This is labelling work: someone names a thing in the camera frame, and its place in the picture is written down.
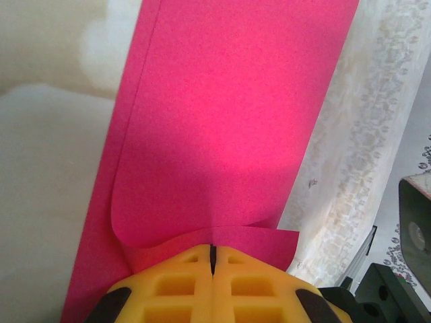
yellow plastic object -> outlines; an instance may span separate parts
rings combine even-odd
[[[311,322],[296,291],[321,296],[316,287],[229,247],[217,247],[212,275],[209,250],[196,246],[112,286],[132,290],[115,323]]]

pink paper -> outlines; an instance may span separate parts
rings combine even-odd
[[[62,322],[197,244],[287,268],[275,228],[357,2],[143,2]]]

black plastic object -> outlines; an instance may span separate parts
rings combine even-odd
[[[404,284],[388,266],[371,264],[355,298],[367,313],[381,311],[388,323],[431,323],[425,305],[413,290],[407,292],[411,287]]]
[[[423,187],[411,184],[408,178],[399,183],[401,251],[410,270],[431,295],[431,192],[426,180],[419,182],[424,182]]]
[[[209,263],[211,264],[211,274],[216,272],[216,262],[217,262],[217,247],[210,245],[209,246]]]
[[[343,287],[319,288],[322,296],[339,309],[349,314],[353,323],[387,323],[376,304],[359,304],[355,297]]]
[[[121,287],[107,293],[100,299],[84,323],[114,323],[131,292],[130,288]]]
[[[311,323],[341,323],[338,316],[321,296],[306,289],[298,289],[296,296],[310,318]]]

beige wall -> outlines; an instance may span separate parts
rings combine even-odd
[[[141,0],[2,0],[0,94],[29,83],[113,98]]]

paper sheet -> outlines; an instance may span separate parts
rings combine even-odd
[[[62,322],[196,244],[287,269],[275,229],[356,4],[143,2]]]

